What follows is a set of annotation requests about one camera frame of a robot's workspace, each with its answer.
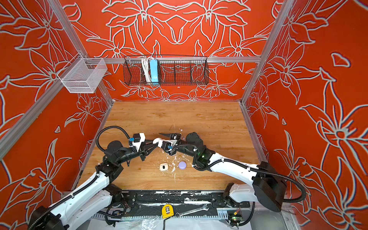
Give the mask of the white earbuds charging case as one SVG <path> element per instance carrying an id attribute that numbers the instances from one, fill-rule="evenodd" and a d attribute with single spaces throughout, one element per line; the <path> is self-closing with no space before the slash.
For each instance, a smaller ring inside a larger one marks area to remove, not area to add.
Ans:
<path id="1" fill-rule="evenodd" d="M 154 140 L 153 140 L 153 144 L 156 144 L 157 146 L 159 146 L 159 147 L 161 147 L 162 146 L 162 144 L 163 144 L 163 142 L 164 142 L 164 140 L 163 139 L 161 139 L 161 138 L 155 138 Z"/>

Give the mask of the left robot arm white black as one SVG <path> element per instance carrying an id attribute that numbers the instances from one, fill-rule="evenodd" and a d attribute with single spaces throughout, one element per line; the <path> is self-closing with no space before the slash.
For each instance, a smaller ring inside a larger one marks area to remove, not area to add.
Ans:
<path id="1" fill-rule="evenodd" d="M 128 146 L 112 141 L 106 148 L 100 144 L 100 136 L 109 129 L 118 129 L 126 136 Z M 161 140 L 149 140 L 144 133 L 130 136 L 122 127 L 103 128 L 96 136 L 95 143 L 104 153 L 103 160 L 96 165 L 94 174 L 82 185 L 71 191 L 61 200 L 36 209 L 31 215 L 30 230 L 75 230 L 93 215 L 100 214 L 109 225 L 125 216 L 128 203 L 122 190 L 113 182 L 123 171 L 123 163 L 129 164 L 134 158 L 142 161 L 157 147 L 162 147 Z"/>

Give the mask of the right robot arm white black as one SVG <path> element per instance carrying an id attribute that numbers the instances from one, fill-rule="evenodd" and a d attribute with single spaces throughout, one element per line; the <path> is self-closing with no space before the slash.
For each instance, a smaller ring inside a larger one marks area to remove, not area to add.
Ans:
<path id="1" fill-rule="evenodd" d="M 208 149 L 195 132 L 184 140 L 178 133 L 165 137 L 156 138 L 153 143 L 167 154 L 189 155 L 196 170 L 222 173 L 241 181 L 241 185 L 232 184 L 228 191 L 228 197 L 237 203 L 258 202 L 270 211 L 280 212 L 284 203 L 299 203 L 306 198 L 306 189 L 300 182 L 278 174 L 267 162 L 249 164 L 222 156 Z"/>

